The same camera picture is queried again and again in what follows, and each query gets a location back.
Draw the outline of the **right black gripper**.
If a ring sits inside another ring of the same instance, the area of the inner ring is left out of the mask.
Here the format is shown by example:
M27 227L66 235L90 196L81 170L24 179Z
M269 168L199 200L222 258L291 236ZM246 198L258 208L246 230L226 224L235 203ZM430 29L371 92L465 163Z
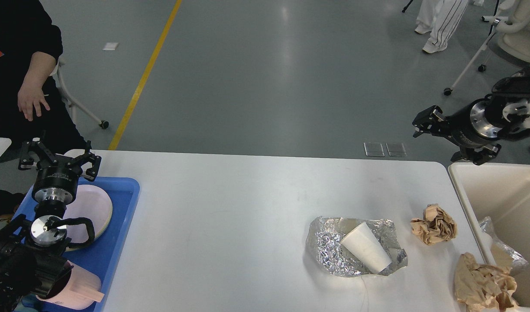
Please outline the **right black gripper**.
M438 105L433 105L416 115L412 136L417 138L426 133L446 138L460 146L459 152L451 156L451 162L465 160L483 165L494 160L502 148L490 145L498 140L502 128L489 120L485 111L488 104L489 100L476 100L451 116L445 116Z

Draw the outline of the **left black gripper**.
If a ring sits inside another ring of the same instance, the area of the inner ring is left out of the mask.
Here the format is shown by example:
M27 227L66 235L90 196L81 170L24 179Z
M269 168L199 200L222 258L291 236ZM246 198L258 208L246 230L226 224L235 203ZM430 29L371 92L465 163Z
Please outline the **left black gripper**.
M84 153L71 158L65 166L53 166L53 152L45 145L46 131L41 136L22 143L19 153L18 170L37 170L37 178L31 197L37 203L45 200L57 200L65 205L76 199L78 180L81 177L93 182L99 172L101 157L91 152L88 140ZM83 165L92 166L83 169Z

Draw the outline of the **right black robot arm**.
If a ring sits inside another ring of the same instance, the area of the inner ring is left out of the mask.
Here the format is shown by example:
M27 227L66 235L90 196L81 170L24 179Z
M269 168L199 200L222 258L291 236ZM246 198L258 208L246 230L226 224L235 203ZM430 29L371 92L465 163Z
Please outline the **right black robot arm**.
M500 140L519 141L530 137L530 65L497 81L492 91L452 115L443 115L433 105L412 121L414 137L442 137L458 146L451 161L465 160L480 166L494 160Z

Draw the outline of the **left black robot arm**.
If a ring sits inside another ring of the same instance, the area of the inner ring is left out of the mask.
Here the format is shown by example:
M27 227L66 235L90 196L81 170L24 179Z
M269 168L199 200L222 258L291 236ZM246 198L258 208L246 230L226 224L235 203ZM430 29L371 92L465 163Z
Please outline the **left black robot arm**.
M56 295L71 280L72 265L63 253L91 245L95 231L91 219L64 214L77 197L79 178L94 181L100 163L90 141L75 158L51 152L42 139L22 144L18 169L37 170L31 193L35 219L17 215L0 229L0 312L13 311L28 294Z

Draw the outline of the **seated person's hand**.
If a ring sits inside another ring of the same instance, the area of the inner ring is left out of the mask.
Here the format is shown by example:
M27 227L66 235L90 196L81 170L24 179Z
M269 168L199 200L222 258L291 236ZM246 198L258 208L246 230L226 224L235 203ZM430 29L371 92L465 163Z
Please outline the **seated person's hand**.
M42 109L51 110L45 97L40 84L25 81L18 92L18 110L26 120L32 122L35 117L42 116Z

